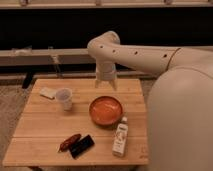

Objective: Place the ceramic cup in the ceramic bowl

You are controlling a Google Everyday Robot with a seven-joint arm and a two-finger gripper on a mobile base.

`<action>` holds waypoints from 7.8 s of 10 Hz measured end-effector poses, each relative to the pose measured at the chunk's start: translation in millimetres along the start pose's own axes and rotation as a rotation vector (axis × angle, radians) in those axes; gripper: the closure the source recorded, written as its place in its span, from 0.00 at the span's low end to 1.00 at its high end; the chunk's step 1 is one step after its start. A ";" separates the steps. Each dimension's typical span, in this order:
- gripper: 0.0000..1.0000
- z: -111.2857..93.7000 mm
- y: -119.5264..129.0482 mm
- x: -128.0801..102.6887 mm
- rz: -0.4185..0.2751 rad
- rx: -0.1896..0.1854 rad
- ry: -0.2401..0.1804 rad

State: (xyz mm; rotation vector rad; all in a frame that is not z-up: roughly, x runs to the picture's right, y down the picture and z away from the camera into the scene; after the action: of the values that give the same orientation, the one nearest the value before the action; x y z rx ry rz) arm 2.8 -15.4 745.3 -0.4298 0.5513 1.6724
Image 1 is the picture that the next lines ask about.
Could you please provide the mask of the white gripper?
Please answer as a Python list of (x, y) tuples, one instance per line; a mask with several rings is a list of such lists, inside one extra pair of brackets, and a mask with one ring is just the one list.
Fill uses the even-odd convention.
[(109, 61), (97, 61), (96, 62), (96, 79), (95, 88), (99, 87), (101, 81), (111, 81), (111, 85), (115, 91), (117, 91), (116, 78), (116, 66), (113, 62)]

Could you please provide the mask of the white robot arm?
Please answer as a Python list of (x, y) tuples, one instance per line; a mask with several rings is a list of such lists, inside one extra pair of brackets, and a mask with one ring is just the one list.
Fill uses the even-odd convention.
[(213, 171), (213, 51), (122, 45), (113, 31), (87, 49), (101, 79), (113, 63), (157, 77), (147, 101), (149, 171)]

